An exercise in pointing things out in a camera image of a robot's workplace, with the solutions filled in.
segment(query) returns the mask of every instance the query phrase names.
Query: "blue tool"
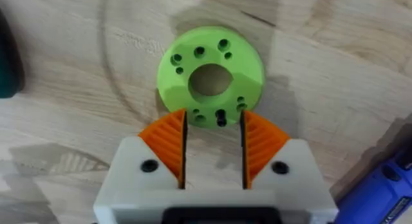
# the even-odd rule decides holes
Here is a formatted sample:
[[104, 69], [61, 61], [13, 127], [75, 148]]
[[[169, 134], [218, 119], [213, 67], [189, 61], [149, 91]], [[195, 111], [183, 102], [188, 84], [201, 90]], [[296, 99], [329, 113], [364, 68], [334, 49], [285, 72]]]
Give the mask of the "blue tool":
[[412, 142], [338, 202], [335, 224], [390, 224], [412, 205]]

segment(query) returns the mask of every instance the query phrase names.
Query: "orange gripper jaw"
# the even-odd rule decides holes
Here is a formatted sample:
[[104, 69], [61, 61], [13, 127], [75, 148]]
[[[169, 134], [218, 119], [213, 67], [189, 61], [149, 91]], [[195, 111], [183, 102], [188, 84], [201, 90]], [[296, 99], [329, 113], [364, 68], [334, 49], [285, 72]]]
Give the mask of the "orange gripper jaw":
[[168, 114], [145, 128], [139, 137], [176, 176], [179, 188], [185, 187], [186, 110]]
[[290, 137], [265, 118], [243, 111], [241, 115], [243, 148], [243, 188], [251, 189], [252, 181]]

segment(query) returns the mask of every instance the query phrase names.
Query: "center hole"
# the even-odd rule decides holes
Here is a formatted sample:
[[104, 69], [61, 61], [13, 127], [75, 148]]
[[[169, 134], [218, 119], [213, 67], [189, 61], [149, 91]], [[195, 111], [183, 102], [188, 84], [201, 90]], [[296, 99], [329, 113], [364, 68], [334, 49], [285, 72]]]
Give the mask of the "center hole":
[[197, 68], [189, 79], [192, 89], [201, 95], [219, 95], [229, 87], [233, 77], [218, 64], [205, 64]]

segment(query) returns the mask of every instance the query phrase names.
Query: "green 3d printed disc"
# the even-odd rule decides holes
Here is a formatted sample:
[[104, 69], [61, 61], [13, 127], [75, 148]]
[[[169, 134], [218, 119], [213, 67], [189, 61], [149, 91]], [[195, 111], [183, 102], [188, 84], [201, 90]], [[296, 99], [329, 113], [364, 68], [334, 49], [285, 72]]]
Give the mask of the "green 3d printed disc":
[[[203, 95], [189, 83], [191, 75], [208, 64], [217, 64], [232, 75], [223, 93]], [[185, 108], [190, 124], [223, 127], [239, 121], [241, 111], [259, 101], [263, 64], [257, 51], [235, 32], [215, 26], [196, 28], [177, 38], [166, 51], [157, 83], [169, 111]]]

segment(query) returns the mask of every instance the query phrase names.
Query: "wood grain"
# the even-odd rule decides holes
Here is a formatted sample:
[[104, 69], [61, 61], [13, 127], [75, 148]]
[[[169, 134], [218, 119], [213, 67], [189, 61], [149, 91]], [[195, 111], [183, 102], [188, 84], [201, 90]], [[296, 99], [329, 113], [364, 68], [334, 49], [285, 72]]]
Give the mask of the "wood grain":
[[[27, 74], [25, 90], [0, 101], [0, 216], [7, 224], [91, 223], [119, 141], [167, 112], [156, 90], [163, 53], [176, 36], [211, 24], [260, 53], [267, 84], [256, 111], [309, 141], [339, 198], [412, 133], [411, 5], [0, 0]], [[240, 188], [239, 143], [237, 127], [191, 128], [188, 188]]]

